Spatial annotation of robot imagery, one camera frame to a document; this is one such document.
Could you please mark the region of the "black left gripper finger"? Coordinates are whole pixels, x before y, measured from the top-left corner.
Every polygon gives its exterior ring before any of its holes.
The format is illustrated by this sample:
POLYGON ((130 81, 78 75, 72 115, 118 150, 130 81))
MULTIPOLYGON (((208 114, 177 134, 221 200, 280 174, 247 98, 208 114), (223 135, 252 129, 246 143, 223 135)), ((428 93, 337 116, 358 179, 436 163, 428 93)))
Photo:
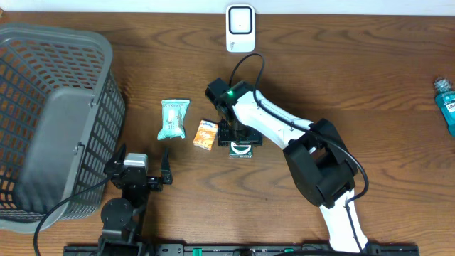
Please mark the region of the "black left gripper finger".
POLYGON ((161 172, 162 183, 166 184, 166 185, 171 185, 173 183, 173 175, 171 173, 167 148, 164 149, 164 153, 163 153, 163 156, 161 159, 160 172, 161 172))
POLYGON ((123 162, 126 156, 126 144, 120 146, 117 152, 115 152, 111 159, 107 161, 104 167, 105 174, 115 174, 123 166, 123 162))

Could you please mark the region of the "orange tissue pack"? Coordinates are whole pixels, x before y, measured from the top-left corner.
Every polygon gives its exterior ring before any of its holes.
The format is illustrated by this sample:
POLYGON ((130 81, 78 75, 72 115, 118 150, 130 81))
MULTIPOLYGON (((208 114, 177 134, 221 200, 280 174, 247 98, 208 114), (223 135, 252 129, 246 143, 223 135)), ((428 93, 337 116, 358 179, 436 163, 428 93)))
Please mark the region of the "orange tissue pack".
POLYGON ((193 145, 210 151, 213 148, 217 133, 218 124, 201 120, 193 140, 193 145))

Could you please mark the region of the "green round-logo box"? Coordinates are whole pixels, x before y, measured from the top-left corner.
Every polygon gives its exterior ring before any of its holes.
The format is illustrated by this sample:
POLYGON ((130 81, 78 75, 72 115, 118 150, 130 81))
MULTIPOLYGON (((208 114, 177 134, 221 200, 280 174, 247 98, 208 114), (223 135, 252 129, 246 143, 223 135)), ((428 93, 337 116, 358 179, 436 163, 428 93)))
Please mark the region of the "green round-logo box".
POLYGON ((229 157, 231 159, 251 159, 253 156, 253 148, 251 145, 230 143, 229 157))

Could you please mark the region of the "white green packet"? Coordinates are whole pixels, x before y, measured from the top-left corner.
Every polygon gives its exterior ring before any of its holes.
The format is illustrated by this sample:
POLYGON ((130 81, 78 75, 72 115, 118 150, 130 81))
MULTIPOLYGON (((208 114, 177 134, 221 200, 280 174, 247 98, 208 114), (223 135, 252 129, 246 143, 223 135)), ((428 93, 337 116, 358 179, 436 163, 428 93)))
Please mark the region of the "white green packet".
POLYGON ((158 140, 174 137, 186 138, 183 126, 184 118, 191 101, 189 99, 162 100, 162 128, 157 135, 158 140))

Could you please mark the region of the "blue liquid bottle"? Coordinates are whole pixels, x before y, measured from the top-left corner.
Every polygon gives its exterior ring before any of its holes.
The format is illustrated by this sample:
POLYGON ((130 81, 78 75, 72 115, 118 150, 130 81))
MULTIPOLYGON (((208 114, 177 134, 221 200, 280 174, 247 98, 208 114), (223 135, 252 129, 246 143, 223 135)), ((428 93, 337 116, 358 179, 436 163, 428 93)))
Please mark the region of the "blue liquid bottle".
POLYGON ((447 78, 437 78, 434 81, 437 92, 435 102, 446 120, 451 136, 454 136, 454 86, 447 78))

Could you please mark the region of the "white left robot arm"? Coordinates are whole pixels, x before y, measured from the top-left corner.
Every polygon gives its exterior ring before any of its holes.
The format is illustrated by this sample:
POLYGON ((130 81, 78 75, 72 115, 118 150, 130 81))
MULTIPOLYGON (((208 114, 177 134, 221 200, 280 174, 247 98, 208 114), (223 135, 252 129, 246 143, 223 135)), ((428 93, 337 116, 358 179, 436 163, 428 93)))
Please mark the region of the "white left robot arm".
POLYGON ((154 255, 154 246, 141 237, 144 217, 151 192, 161 192, 173 183, 165 149, 160 176, 148 176, 148 156, 127 153, 122 145, 105 164, 107 178, 122 191, 122 196, 105 203, 101 210, 103 223, 99 238, 99 256, 154 255))

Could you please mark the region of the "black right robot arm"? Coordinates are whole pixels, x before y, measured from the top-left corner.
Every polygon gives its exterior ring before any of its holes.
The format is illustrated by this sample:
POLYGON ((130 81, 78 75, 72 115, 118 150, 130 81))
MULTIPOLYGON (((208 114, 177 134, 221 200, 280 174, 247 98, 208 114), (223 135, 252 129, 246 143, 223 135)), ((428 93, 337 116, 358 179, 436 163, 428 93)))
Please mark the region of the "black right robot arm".
POLYGON ((301 195, 321 210, 331 248, 366 251, 368 239, 354 206, 359 197, 354 177, 361 167, 331 122, 289 114, 245 81, 230 86, 218 78, 205 95, 221 116, 219 146, 260 146, 264 137, 274 142, 301 195))

